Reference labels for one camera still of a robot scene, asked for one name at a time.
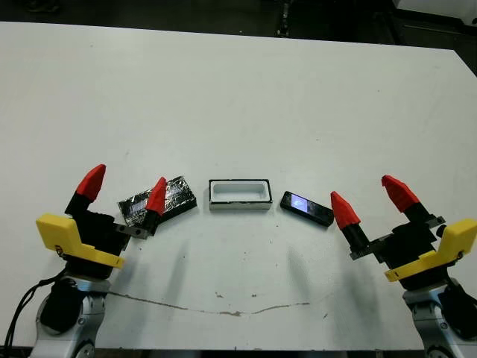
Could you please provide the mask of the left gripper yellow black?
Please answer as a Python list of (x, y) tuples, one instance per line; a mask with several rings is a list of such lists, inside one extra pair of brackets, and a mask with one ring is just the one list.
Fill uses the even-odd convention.
[(106, 165), (99, 164), (86, 173), (78, 184), (65, 214), (73, 218), (46, 213), (36, 220), (44, 246), (66, 262), (66, 273), (106, 280), (113, 269), (124, 265), (121, 252), (131, 237), (153, 236), (165, 211), (167, 180), (161, 177), (152, 189), (142, 227), (114, 222), (107, 214), (85, 212), (101, 190)]

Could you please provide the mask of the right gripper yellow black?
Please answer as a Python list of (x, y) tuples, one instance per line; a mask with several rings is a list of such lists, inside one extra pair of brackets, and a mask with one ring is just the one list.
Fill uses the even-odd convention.
[(476, 220), (464, 219), (451, 225), (436, 218), (402, 181), (384, 175), (382, 185), (397, 209), (410, 221), (390, 234), (370, 241), (360, 227), (361, 219), (336, 191), (331, 192), (336, 223), (350, 245), (353, 260), (373, 255), (385, 263), (385, 276), (399, 281), (407, 290), (430, 286), (443, 279), (446, 267), (468, 254), (476, 239)]

